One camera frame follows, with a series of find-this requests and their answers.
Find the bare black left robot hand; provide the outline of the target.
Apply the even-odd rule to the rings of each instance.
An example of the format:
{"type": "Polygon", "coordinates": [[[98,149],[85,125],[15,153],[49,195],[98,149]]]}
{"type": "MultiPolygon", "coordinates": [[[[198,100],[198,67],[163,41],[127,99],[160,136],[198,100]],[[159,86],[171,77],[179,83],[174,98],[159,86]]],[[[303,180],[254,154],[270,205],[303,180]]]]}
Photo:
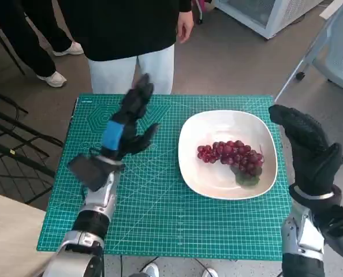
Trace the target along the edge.
{"type": "Polygon", "coordinates": [[[120,109],[110,117],[103,132],[100,149],[102,156],[122,160],[125,155],[142,152],[151,144],[159,124],[154,123],[144,133],[137,134],[137,122],[145,116],[153,91],[154,85],[146,73],[126,93],[120,109]]]}

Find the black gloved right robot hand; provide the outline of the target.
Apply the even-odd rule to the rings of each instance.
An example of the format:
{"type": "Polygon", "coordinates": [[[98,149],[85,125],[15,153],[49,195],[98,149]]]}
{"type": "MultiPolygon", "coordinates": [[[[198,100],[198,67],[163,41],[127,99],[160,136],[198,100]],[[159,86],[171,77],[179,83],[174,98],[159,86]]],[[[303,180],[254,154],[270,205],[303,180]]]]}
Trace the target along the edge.
{"type": "Polygon", "coordinates": [[[310,196],[331,193],[342,163],[341,144],[330,144],[321,124],[295,108],[275,104],[269,114],[290,141],[294,184],[310,196]]]}

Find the person's hand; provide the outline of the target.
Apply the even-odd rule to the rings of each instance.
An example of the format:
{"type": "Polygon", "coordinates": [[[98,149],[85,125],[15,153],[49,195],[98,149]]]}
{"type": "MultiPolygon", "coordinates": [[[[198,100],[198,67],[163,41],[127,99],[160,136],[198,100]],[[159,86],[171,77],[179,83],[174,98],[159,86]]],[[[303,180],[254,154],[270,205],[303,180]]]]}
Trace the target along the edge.
{"type": "Polygon", "coordinates": [[[180,12],[177,21],[177,37],[180,43],[185,43],[191,35],[194,25],[192,11],[180,12]]]}

